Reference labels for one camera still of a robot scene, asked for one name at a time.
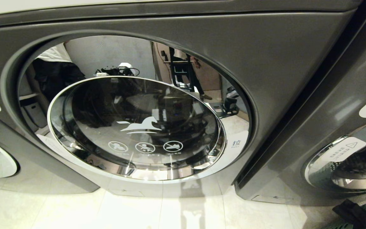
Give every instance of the warning icon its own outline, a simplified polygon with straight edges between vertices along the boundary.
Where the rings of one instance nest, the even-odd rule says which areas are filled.
[[[350,148],[354,148],[357,145],[358,142],[352,142],[350,144],[347,144],[346,146],[350,147]]]

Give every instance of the washing machine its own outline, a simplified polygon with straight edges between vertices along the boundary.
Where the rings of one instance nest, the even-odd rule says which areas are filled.
[[[103,3],[0,4],[0,120],[114,194],[202,197],[232,185],[361,2]],[[84,78],[46,96],[35,59],[58,45]]]
[[[33,194],[80,194],[98,188],[0,121],[0,189]]]
[[[235,183],[246,200],[334,206],[366,202],[366,18],[325,78]]]

